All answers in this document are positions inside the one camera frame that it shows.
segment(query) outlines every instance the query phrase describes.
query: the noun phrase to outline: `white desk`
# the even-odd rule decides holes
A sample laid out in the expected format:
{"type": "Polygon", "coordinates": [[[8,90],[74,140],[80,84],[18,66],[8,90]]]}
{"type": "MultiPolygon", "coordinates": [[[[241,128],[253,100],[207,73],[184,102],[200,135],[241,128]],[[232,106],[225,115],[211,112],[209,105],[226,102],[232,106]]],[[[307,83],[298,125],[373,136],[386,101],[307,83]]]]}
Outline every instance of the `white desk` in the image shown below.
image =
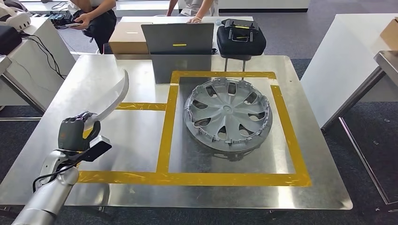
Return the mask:
{"type": "MultiPolygon", "coordinates": [[[[67,75],[70,72],[75,59],[50,21],[45,18],[31,18],[31,26],[24,31],[40,37],[57,61],[61,74],[67,75]]],[[[9,74],[46,109],[63,83],[63,80],[49,67],[46,55],[33,41],[23,40],[8,54],[8,57],[12,61],[8,68],[9,74]]],[[[0,81],[0,105],[26,104],[0,81]]]]}
{"type": "MultiPolygon", "coordinates": [[[[151,22],[154,24],[162,23],[186,23],[192,17],[188,16],[124,16],[120,22],[151,22]]],[[[217,20],[236,19],[253,21],[252,16],[205,16],[202,23],[215,23],[217,20]]],[[[214,24],[213,48],[218,49],[217,46],[217,29],[218,25],[214,24]]]]}
{"type": "MultiPolygon", "coordinates": [[[[320,128],[329,125],[378,67],[374,56],[391,50],[381,32],[398,14],[336,15],[301,84],[320,128]]],[[[398,89],[385,76],[361,101],[396,101],[398,89]]]]}

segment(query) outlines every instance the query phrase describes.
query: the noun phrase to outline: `cardboard box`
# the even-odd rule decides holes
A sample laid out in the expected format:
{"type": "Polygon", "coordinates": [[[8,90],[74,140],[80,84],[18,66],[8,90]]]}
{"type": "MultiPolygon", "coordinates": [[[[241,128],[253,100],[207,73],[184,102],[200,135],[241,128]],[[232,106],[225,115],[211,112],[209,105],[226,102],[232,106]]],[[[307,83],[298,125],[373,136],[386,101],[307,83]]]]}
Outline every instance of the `cardboard box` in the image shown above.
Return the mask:
{"type": "Polygon", "coordinates": [[[145,36],[142,32],[142,24],[151,22],[120,22],[109,40],[109,46],[113,54],[149,54],[145,36]]]}
{"type": "Polygon", "coordinates": [[[395,17],[380,35],[391,50],[398,50],[398,17],[395,17]]]}

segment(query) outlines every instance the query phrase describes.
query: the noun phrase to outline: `black cable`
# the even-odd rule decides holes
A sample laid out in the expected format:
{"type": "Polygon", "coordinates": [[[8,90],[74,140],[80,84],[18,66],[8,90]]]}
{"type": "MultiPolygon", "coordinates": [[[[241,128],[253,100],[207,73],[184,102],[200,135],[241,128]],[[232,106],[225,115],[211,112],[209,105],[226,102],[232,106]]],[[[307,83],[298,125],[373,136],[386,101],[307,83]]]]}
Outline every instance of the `black cable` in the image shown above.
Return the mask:
{"type": "Polygon", "coordinates": [[[66,75],[62,75],[62,74],[61,74],[61,71],[60,71],[60,68],[59,68],[59,66],[58,66],[58,63],[55,61],[55,58],[54,58],[53,54],[52,54],[52,53],[48,50],[48,48],[44,45],[43,41],[42,41],[38,36],[36,36],[36,35],[30,35],[30,34],[27,34],[27,33],[25,33],[25,32],[21,32],[20,34],[23,36],[24,39],[27,39],[27,40],[31,40],[31,41],[36,42],[36,44],[38,45],[39,49],[40,49],[44,54],[46,54],[46,56],[47,56],[47,62],[48,62],[48,65],[50,66],[50,68],[51,68],[53,71],[55,71],[63,80],[65,80],[64,76],[66,76],[66,75]],[[51,66],[50,60],[49,60],[49,57],[48,57],[48,54],[47,54],[45,51],[48,52],[48,53],[50,54],[51,58],[53,59],[55,69],[51,66]]]}
{"type": "Polygon", "coordinates": [[[54,172],[54,173],[50,173],[50,174],[47,174],[47,175],[43,175],[43,176],[37,177],[37,178],[33,181],[33,184],[32,184],[33,193],[36,192],[36,182],[37,182],[38,180],[43,179],[43,178],[46,178],[46,177],[52,177],[52,176],[58,175],[58,174],[60,174],[60,173],[63,173],[63,172],[65,172],[65,171],[67,171],[68,169],[70,169],[70,168],[76,166],[78,163],[79,163],[79,162],[76,162],[76,163],[74,163],[73,165],[70,165],[70,166],[66,167],[65,169],[59,170],[59,171],[57,171],[57,172],[54,172]]]}
{"type": "Polygon", "coordinates": [[[67,4],[66,2],[60,2],[60,3],[56,4],[55,6],[51,7],[51,9],[59,9],[59,8],[64,7],[66,4],[67,4]]]}
{"type": "Polygon", "coordinates": [[[49,65],[49,67],[50,67],[54,72],[56,72],[63,80],[65,80],[65,79],[63,78],[63,76],[66,76],[66,75],[62,75],[62,74],[60,73],[58,64],[57,64],[57,62],[55,61],[54,56],[48,51],[48,49],[47,49],[45,46],[42,46],[38,41],[36,41],[36,40],[34,40],[34,39],[30,38],[30,37],[23,37],[23,38],[35,42],[35,43],[38,45],[39,49],[46,55],[46,59],[47,59],[47,63],[48,63],[48,65],[49,65]],[[50,59],[49,59],[48,54],[46,53],[46,51],[49,52],[50,56],[53,58],[55,69],[51,66],[50,59]]]}

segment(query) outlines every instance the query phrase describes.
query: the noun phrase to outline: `black bag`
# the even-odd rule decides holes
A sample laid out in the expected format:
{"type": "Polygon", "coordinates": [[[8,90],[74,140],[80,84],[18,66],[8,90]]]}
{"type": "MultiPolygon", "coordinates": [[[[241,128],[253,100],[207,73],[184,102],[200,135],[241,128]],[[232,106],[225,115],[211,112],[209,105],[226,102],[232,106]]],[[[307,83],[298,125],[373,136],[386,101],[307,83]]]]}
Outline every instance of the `black bag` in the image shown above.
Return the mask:
{"type": "Polygon", "coordinates": [[[22,38],[15,28],[0,26],[0,55],[8,55],[21,42],[22,38]]]}
{"type": "Polygon", "coordinates": [[[262,55],[267,41],[259,28],[259,32],[253,36],[253,41],[240,42],[229,39],[229,30],[220,26],[217,30],[217,44],[220,55],[224,58],[249,60],[251,56],[262,55]]]}

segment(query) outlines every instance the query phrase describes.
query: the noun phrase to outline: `yellow tape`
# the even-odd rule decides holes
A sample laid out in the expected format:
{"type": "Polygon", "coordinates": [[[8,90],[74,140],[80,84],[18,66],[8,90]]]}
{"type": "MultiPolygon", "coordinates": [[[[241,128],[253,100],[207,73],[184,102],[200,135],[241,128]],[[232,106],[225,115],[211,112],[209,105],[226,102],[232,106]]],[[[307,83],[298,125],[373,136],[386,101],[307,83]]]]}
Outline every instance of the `yellow tape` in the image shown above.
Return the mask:
{"type": "Polygon", "coordinates": [[[297,141],[296,134],[294,133],[289,113],[282,97],[281,89],[279,86],[271,85],[271,90],[274,96],[279,118],[281,119],[283,133],[285,134],[286,143],[289,148],[290,157],[293,162],[294,169],[296,170],[296,174],[299,175],[303,180],[307,180],[308,185],[311,185],[311,180],[307,172],[306,164],[301,156],[300,145],[297,141]]]}
{"type": "Polygon", "coordinates": [[[235,26],[235,28],[249,29],[248,27],[235,26]]]}
{"type": "Polygon", "coordinates": [[[152,110],[152,111],[165,111],[166,104],[164,103],[131,103],[122,102],[116,108],[117,110],[152,110]]]}
{"type": "Polygon", "coordinates": [[[79,183],[180,186],[307,186],[295,174],[80,171],[79,183]]]}
{"type": "Polygon", "coordinates": [[[180,83],[180,77],[265,77],[276,80],[274,72],[173,71],[170,83],[180,83]]]}
{"type": "Polygon", "coordinates": [[[173,136],[174,116],[176,114],[178,86],[170,85],[166,114],[164,115],[161,146],[159,148],[156,172],[167,173],[170,160],[171,139],[173,136]]]}
{"type": "MultiPolygon", "coordinates": [[[[183,72],[174,71],[172,79],[180,76],[203,77],[267,77],[276,79],[272,72],[183,72]]],[[[285,139],[295,168],[295,174],[269,173],[169,173],[171,142],[176,113],[178,86],[171,85],[166,105],[161,145],[158,155],[156,172],[123,172],[123,171],[81,171],[79,183],[115,183],[115,184],[147,184],[147,185],[180,185],[180,186],[302,186],[311,185],[305,162],[294,133],[291,120],[279,86],[271,85],[276,108],[281,120],[285,139]]]]}

